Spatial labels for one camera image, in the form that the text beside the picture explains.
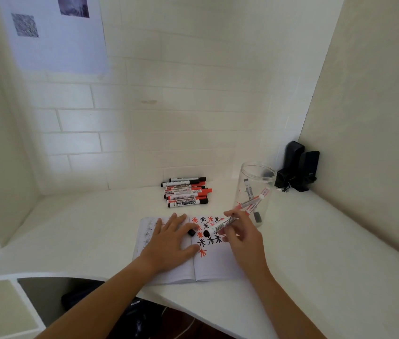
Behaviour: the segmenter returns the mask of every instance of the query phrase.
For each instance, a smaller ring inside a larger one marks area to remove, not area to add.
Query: desk surface
[[[236,181],[208,186],[208,205],[178,212],[230,208]],[[110,278],[131,261],[139,220],[171,214],[161,195],[150,187],[44,198],[0,249],[0,279]],[[312,192],[274,191],[267,215],[260,230],[270,270],[328,338],[399,338],[398,252]],[[246,280],[146,287],[139,296],[238,338],[276,337]]]

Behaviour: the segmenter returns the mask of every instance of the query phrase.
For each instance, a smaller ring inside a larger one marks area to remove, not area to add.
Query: clear plastic jar
[[[265,212],[269,205],[275,178],[276,172],[265,163],[246,162],[243,163],[240,168],[236,197],[234,198],[234,207],[258,196],[265,188],[269,188],[269,193],[250,214],[250,219],[256,227],[264,223]]]

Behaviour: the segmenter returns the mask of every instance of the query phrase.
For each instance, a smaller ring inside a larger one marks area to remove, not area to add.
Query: forearm
[[[250,281],[280,339],[324,339],[325,336],[291,300],[267,269]]]
[[[138,259],[70,309],[38,339],[104,339],[126,307],[153,277]]]

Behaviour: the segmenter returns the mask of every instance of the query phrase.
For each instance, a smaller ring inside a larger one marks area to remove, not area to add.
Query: white paper
[[[166,223],[169,217],[163,217],[162,222]],[[147,242],[152,238],[154,227],[157,218],[147,217],[140,220],[140,227],[138,229],[137,243],[134,250],[134,259],[140,256],[141,251],[147,245]],[[181,248],[186,249],[191,245],[190,236],[186,235],[182,238]],[[159,273],[150,284],[171,284],[171,283],[185,283],[195,281],[195,271],[193,269],[193,259],[187,260],[177,268],[174,268],[165,273]]]
[[[229,243],[223,242],[223,236],[217,235],[219,239],[213,233],[214,225],[210,225],[208,228],[204,227],[204,223],[201,222],[202,218],[206,221],[209,216],[195,216],[198,219],[198,225],[202,227],[201,231],[192,237],[192,244],[200,243],[202,239],[204,244],[200,244],[200,250],[204,250],[205,255],[201,253],[196,254],[193,257],[193,265],[195,268],[195,276],[197,281],[211,281],[214,279],[235,279],[244,277],[242,269],[236,262],[234,255],[231,251],[231,246]],[[204,237],[204,231],[208,230],[210,232],[210,237],[212,240],[208,240]]]
[[[63,15],[58,0],[0,0],[11,50],[19,67],[70,73],[109,70],[99,0],[89,17]],[[19,36],[12,14],[32,16],[38,37]]]

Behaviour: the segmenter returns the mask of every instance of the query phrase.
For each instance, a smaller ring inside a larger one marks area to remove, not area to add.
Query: notebook page
[[[138,229],[137,243],[134,250],[134,259],[140,256],[141,251],[148,244],[152,238],[154,228],[157,223],[155,217],[146,217],[140,220],[140,227]],[[169,217],[162,217],[162,222],[166,223]],[[191,238],[189,235],[185,235],[182,238],[181,248],[185,249],[191,245]],[[193,268],[193,260],[189,259],[185,263],[181,264],[177,268],[165,273],[159,273],[149,284],[174,284],[174,283],[186,283],[195,281],[195,270]]]
[[[199,230],[192,237],[192,244],[200,246],[193,257],[197,281],[214,279],[235,279],[244,276],[231,251],[229,243],[223,241],[223,235],[213,234],[214,226],[223,216],[191,216],[191,222],[199,225]]]

